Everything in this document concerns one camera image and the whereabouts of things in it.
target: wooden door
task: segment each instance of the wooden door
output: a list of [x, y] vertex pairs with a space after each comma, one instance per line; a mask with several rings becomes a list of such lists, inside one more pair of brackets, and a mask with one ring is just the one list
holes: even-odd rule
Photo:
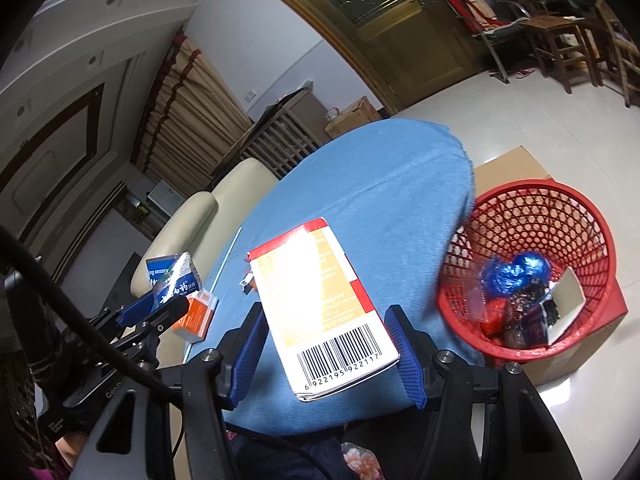
[[391, 112], [482, 70], [478, 46], [443, 0], [285, 1], [338, 45]]

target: barcode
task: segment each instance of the barcode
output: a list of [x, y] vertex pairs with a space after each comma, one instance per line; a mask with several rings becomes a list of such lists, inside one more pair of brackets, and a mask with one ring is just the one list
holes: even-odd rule
[[298, 354], [306, 381], [313, 381], [340, 371], [362, 366], [361, 361], [382, 355], [368, 324], [349, 330], [338, 337], [329, 339], [303, 350]]

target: white and orange box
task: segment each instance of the white and orange box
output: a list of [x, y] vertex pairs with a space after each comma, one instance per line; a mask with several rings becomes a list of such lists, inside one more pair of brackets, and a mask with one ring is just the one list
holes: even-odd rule
[[249, 261], [297, 398], [337, 393], [398, 361], [380, 316], [323, 218], [254, 249]]
[[188, 295], [189, 311], [174, 323], [175, 335], [185, 341], [196, 344], [204, 341], [218, 305], [218, 298], [207, 290], [200, 290]]

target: red plastic basket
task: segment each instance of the red plastic basket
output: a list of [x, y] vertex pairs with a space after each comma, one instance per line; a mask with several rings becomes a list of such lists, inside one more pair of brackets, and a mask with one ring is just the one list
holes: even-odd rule
[[[493, 254], [505, 261], [536, 251], [553, 267], [557, 280], [573, 267], [584, 308], [553, 345], [527, 350], [498, 346], [468, 319], [466, 291]], [[556, 355], [591, 332], [616, 279], [616, 251], [607, 223], [586, 197], [553, 180], [520, 180], [479, 196], [466, 225], [454, 234], [440, 273], [438, 307], [467, 343], [499, 360], [528, 362]]]

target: beige curtain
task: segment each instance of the beige curtain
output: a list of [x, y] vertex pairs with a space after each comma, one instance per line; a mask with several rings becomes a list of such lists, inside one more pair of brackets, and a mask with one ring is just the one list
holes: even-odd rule
[[189, 197], [210, 183], [213, 169], [252, 122], [187, 37], [179, 32], [173, 48], [149, 95], [132, 161]]

